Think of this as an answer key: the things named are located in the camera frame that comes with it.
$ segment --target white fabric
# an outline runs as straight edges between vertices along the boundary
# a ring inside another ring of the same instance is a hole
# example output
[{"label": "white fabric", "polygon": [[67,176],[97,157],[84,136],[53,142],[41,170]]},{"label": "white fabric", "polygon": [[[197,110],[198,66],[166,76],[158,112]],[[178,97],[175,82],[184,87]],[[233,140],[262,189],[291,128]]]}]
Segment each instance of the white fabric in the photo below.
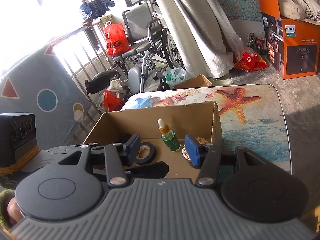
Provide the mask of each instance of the white fabric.
[{"label": "white fabric", "polygon": [[314,0],[292,0],[294,3],[302,7],[307,14],[303,21],[320,25],[320,5]]},{"label": "white fabric", "polygon": [[233,68],[232,52],[226,53],[221,30],[232,48],[243,46],[216,0],[160,1],[164,20],[183,61],[187,58],[186,69],[191,76],[219,78]]},{"label": "white fabric", "polygon": [[187,22],[174,0],[156,0],[190,77],[213,77]]},{"label": "white fabric", "polygon": [[307,14],[304,9],[292,0],[278,0],[280,15],[292,20],[303,20]]}]

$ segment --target red plastic bag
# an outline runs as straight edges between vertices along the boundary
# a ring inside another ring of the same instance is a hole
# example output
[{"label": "red plastic bag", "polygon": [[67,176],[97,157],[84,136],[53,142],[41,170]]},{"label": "red plastic bag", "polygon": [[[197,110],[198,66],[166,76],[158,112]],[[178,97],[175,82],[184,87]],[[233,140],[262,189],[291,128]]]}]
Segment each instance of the red plastic bag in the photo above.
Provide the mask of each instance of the red plastic bag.
[{"label": "red plastic bag", "polygon": [[104,92],[104,106],[106,109],[109,109],[110,112],[120,111],[124,106],[124,101],[106,89]]},{"label": "red plastic bag", "polygon": [[234,66],[235,69],[245,71],[261,70],[267,67],[268,64],[263,60],[263,58],[251,48],[247,48],[242,59]]},{"label": "red plastic bag", "polygon": [[127,36],[121,23],[110,24],[103,28],[103,31],[106,36],[108,55],[119,56],[130,49]]}]

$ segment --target ribbed gray plate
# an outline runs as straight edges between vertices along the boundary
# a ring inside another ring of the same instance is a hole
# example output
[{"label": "ribbed gray plate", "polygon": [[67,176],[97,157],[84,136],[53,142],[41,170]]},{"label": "ribbed gray plate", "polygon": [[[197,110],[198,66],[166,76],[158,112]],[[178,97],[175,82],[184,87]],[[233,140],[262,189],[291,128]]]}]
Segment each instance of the ribbed gray plate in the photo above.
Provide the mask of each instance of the ribbed gray plate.
[{"label": "ribbed gray plate", "polygon": [[189,179],[135,179],[111,190],[96,209],[76,220],[24,219],[12,230],[21,240],[311,240],[298,219],[260,224],[231,212],[218,194]]},{"label": "ribbed gray plate", "polygon": [[26,166],[21,169],[21,171],[34,172],[35,170],[49,165],[63,156],[65,155],[49,153],[47,150],[41,150]]}]

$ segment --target person's hand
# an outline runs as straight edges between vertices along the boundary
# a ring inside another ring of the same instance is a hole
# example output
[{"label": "person's hand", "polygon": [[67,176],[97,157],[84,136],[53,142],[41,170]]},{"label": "person's hand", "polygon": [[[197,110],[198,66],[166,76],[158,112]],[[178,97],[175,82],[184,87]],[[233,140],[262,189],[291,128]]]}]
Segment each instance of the person's hand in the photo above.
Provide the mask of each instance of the person's hand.
[{"label": "person's hand", "polygon": [[16,198],[14,197],[12,200],[10,200],[8,206],[7,206],[7,212],[9,215],[9,220],[12,225],[15,225],[18,223],[21,219],[23,219],[23,216],[20,212],[20,208],[17,204]]}]

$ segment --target white dropper cap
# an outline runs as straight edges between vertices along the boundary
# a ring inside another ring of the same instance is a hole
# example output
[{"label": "white dropper cap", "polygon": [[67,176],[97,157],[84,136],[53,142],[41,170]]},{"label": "white dropper cap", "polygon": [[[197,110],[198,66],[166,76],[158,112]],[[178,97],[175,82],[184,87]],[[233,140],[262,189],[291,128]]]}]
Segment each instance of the white dropper cap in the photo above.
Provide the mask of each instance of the white dropper cap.
[{"label": "white dropper cap", "polygon": [[162,119],[159,119],[158,120],[158,124],[159,124],[159,128],[160,129],[163,129],[166,127],[166,124],[164,123],[164,121]]}]

